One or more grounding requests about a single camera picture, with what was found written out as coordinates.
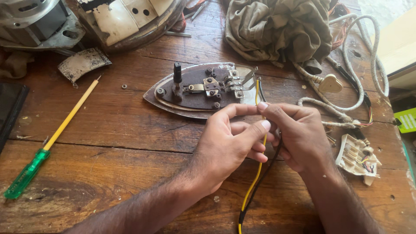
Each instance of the white cord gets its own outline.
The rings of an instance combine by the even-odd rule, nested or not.
[[[345,123],[322,122],[322,124],[325,125],[325,126],[355,128],[356,126],[353,123],[359,123],[357,120],[352,120],[352,118],[348,117],[344,113],[341,113],[341,112],[337,111],[337,110],[341,110],[341,111],[354,110],[357,107],[359,107],[363,103],[363,100],[364,100],[364,89],[361,85],[360,80],[358,79],[357,75],[355,74],[354,70],[352,69],[351,63],[350,63],[350,61],[348,59],[348,55],[347,55],[347,46],[346,46],[347,37],[348,37],[348,34],[349,34],[349,32],[350,32],[350,30],[351,30],[351,28],[354,24],[357,24],[357,26],[360,30],[360,33],[362,35],[362,38],[364,40],[364,43],[366,44],[367,48],[371,51],[370,66],[371,66],[371,77],[373,79],[374,86],[375,86],[377,92],[382,97],[388,97],[388,95],[389,95],[389,81],[387,79],[386,71],[384,69],[384,66],[383,66],[382,62],[380,61],[380,59],[377,56],[377,48],[378,48],[379,40],[380,40],[380,26],[379,26],[379,23],[371,15],[363,15],[363,16],[358,17],[356,14],[352,13],[352,14],[347,14],[347,15],[341,16],[341,17],[339,17],[335,20],[331,20],[329,22],[329,25],[332,25],[334,23],[337,23],[339,21],[342,21],[342,20],[345,20],[345,19],[348,19],[348,18],[354,18],[354,20],[352,21],[352,23],[349,25],[349,27],[346,30],[345,39],[344,39],[344,42],[342,43],[342,54],[343,54],[343,57],[344,57],[344,60],[345,60],[345,64],[347,65],[347,68],[348,68],[349,72],[352,74],[352,78],[357,83],[359,98],[358,98],[358,102],[355,105],[353,105],[352,107],[349,107],[349,108],[344,108],[344,107],[338,107],[338,106],[332,104],[318,90],[318,87],[315,84],[315,83],[320,83],[323,80],[323,78],[318,77],[316,75],[309,74],[301,66],[299,66],[297,63],[293,63],[295,68],[297,68],[299,70],[299,72],[302,73],[307,78],[307,80],[309,81],[309,84],[312,86],[312,88],[315,90],[315,92],[319,95],[319,97],[324,101],[324,102],[321,102],[321,101],[318,101],[318,100],[313,99],[313,98],[304,97],[304,98],[301,98],[298,101],[298,105],[302,106],[303,101],[312,102],[314,104],[317,104],[317,105],[320,105],[320,106],[324,107],[329,112],[335,114],[336,116],[340,117],[341,119],[343,119],[345,121]],[[364,31],[363,26],[361,25],[361,22],[360,22],[360,20],[363,19],[363,18],[370,19],[374,24],[375,38],[374,38],[374,46],[372,46],[372,48],[371,48],[371,42],[367,37],[366,31]],[[328,59],[335,67],[340,66],[340,64],[337,63],[335,60],[333,60],[331,57],[327,56],[326,59]],[[381,90],[381,87],[380,87],[380,84],[379,84],[379,81],[378,81],[378,77],[377,77],[377,74],[376,74],[376,64],[380,68],[381,76],[383,77],[384,92]]]

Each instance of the screwdriver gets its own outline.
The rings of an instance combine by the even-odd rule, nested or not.
[[[62,133],[62,131],[65,129],[65,127],[68,125],[68,123],[71,121],[72,117],[75,115],[78,109],[82,106],[82,104],[87,99],[87,97],[92,92],[92,90],[95,88],[95,86],[98,84],[98,80],[100,79],[100,77],[98,77],[96,80],[92,82],[90,87],[87,89],[87,91],[78,101],[78,103],[69,113],[67,118],[58,128],[58,130],[53,134],[53,136],[45,145],[45,147],[38,149],[38,151],[35,154],[35,158],[28,165],[26,165],[26,167],[22,170],[19,176],[13,181],[10,187],[4,192],[3,195],[6,198],[16,199],[20,196],[20,194],[23,192],[23,190],[26,188],[26,186],[29,184],[32,178],[36,175],[42,162],[49,157],[49,155],[51,154],[49,149],[51,148],[53,143],[56,141],[56,139],[59,137],[59,135]]]

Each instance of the hand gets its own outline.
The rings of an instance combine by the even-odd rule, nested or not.
[[[328,167],[334,167],[331,147],[317,109],[265,102],[260,102],[257,108],[280,128],[284,143],[280,155],[290,168],[301,173],[325,172]],[[273,146],[278,142],[276,137]]]
[[[205,196],[215,192],[246,157],[267,161],[262,153],[265,146],[259,140],[269,132],[270,122],[230,123],[236,115],[258,114],[254,105],[230,104],[208,118],[189,165],[195,183],[207,188]],[[273,141],[273,134],[268,133],[267,139]]]

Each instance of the black plastic knob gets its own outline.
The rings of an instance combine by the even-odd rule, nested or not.
[[[179,84],[182,82],[182,69],[181,69],[181,64],[178,62],[175,62],[173,64],[173,81],[176,84]]]

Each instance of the bolt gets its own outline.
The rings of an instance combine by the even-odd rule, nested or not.
[[[163,95],[165,95],[165,90],[164,89],[162,89],[162,88],[158,88],[157,89],[157,91],[156,91],[156,94],[159,96],[159,97],[162,97]]]
[[[220,105],[220,103],[219,102],[214,102],[213,104],[212,104],[212,108],[214,108],[214,109],[219,109],[221,107],[221,105]]]

